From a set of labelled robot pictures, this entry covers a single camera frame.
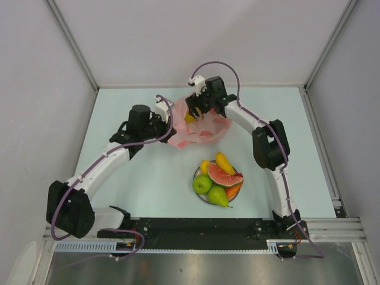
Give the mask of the yellow fake banana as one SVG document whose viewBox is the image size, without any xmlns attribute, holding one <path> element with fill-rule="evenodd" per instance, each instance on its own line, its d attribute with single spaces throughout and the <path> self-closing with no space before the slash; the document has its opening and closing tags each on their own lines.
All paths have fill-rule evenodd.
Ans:
<svg viewBox="0 0 380 285">
<path fill-rule="evenodd" d="M 184 117 L 184 121 L 186 124 L 192 124 L 192 123 L 196 122 L 197 119 L 190 114 L 190 111 L 187 111 L 187 113 Z"/>
</svg>

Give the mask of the pink plastic bag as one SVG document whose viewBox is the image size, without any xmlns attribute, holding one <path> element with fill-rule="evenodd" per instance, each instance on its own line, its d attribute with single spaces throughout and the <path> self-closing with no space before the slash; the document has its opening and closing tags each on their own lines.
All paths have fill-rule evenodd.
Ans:
<svg viewBox="0 0 380 285">
<path fill-rule="evenodd" d="M 184 117 L 188 111 L 185 97 L 175 101 L 173 109 L 173 127 L 176 134 L 168 143 L 177 148 L 185 148 L 190 144 L 212 144 L 222 139 L 232 125 L 232 120 L 224 118 L 210 110 L 202 120 L 197 118 L 194 123 L 186 124 Z"/>
</svg>

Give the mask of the yellow fake fruit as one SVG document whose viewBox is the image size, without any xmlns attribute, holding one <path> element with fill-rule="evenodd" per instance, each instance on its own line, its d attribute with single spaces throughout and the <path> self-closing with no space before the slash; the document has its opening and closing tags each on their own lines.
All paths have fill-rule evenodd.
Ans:
<svg viewBox="0 0 380 285">
<path fill-rule="evenodd" d="M 210 164 L 209 160 L 203 160 L 200 164 L 200 171 L 203 175 L 208 175 L 208 165 Z"/>
</svg>

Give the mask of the fake watermelon slice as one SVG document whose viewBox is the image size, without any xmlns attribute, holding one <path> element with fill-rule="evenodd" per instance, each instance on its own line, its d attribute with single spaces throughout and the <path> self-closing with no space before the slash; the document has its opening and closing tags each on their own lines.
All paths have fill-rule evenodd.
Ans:
<svg viewBox="0 0 380 285">
<path fill-rule="evenodd" d="M 236 175 L 230 175 L 224 170 L 219 168 L 215 163 L 209 162 L 208 164 L 208 176 L 217 185 L 225 188 L 233 187 L 243 182 L 244 178 L 240 173 Z"/>
</svg>

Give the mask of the green fake apple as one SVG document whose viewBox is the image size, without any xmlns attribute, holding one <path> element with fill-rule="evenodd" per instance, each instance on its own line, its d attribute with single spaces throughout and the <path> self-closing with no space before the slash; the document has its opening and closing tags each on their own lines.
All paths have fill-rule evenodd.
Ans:
<svg viewBox="0 0 380 285">
<path fill-rule="evenodd" d="M 212 186 L 213 181 L 205 174 L 196 176 L 192 181 L 192 188 L 197 194 L 207 194 Z"/>
</svg>

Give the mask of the white printed plate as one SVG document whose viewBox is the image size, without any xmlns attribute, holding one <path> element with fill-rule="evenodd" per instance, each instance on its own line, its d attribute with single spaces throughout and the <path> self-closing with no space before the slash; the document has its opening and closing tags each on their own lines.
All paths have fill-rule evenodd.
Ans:
<svg viewBox="0 0 380 285">
<path fill-rule="evenodd" d="M 197 170 L 195 171 L 195 173 L 194 173 L 194 176 L 193 176 L 193 178 L 196 178 L 197 176 L 199 176 L 199 175 L 201 175 L 202 173 L 201 173 L 201 171 L 200 171 L 200 168 L 198 167 L 197 168 Z M 208 197 L 207 197 L 207 194 L 197 194 L 198 196 L 199 196 L 199 198 L 200 199 L 202 199 L 204 202 L 206 202 L 206 203 L 210 203 L 209 201 L 208 201 Z M 237 196 L 235 196 L 233 199 L 231 199 L 230 201 L 228 200 L 228 202 L 232 202 L 235 198 L 236 198 Z"/>
</svg>

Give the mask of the green fake pear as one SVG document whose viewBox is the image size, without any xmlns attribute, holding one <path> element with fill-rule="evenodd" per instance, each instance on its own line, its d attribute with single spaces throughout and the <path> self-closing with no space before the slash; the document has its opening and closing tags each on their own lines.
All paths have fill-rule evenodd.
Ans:
<svg viewBox="0 0 380 285">
<path fill-rule="evenodd" d="M 224 188 L 218 185 L 211 187 L 207 193 L 207 199 L 210 204 L 218 205 L 221 207 L 229 207 L 229 200 Z"/>
</svg>

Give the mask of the red fake fruit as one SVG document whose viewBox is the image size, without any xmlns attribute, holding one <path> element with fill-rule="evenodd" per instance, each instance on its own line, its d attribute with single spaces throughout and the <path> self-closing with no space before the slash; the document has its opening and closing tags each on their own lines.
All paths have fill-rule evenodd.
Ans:
<svg viewBox="0 0 380 285">
<path fill-rule="evenodd" d="M 240 191 L 243 182 L 224 189 L 227 199 L 232 200 Z"/>
</svg>

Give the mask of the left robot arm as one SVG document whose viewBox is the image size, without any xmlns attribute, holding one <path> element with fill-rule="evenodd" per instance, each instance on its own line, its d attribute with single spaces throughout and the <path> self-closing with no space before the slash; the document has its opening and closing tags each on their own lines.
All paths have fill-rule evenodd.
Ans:
<svg viewBox="0 0 380 285">
<path fill-rule="evenodd" d="M 154 110 L 143 104 L 133 106 L 128 120 L 111 136 L 99 158 L 67 181 L 56 180 L 50 185 L 46 220 L 54 240 L 60 239 L 55 229 L 79 239 L 91 230 L 111 230 L 120 238 L 130 233 L 126 211 L 115 206 L 94 209 L 91 200 L 111 175 L 146 144 L 166 143 L 175 135 L 173 108 L 173 102 L 163 97 Z"/>
</svg>

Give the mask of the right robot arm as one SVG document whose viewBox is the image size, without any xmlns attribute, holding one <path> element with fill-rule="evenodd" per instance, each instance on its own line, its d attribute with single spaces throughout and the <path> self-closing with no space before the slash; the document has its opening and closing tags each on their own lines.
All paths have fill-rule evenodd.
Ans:
<svg viewBox="0 0 380 285">
<path fill-rule="evenodd" d="M 282 121 L 267 122 L 248 110 L 238 96 L 227 94 L 221 77 L 205 79 L 196 76 L 189 79 L 188 84 L 195 89 L 186 98 L 190 116 L 199 118 L 213 110 L 252 135 L 254 159 L 266 171 L 273 195 L 274 232 L 280 238 L 288 238 L 295 232 L 297 208 L 292 206 L 287 182 L 290 148 Z"/>
</svg>

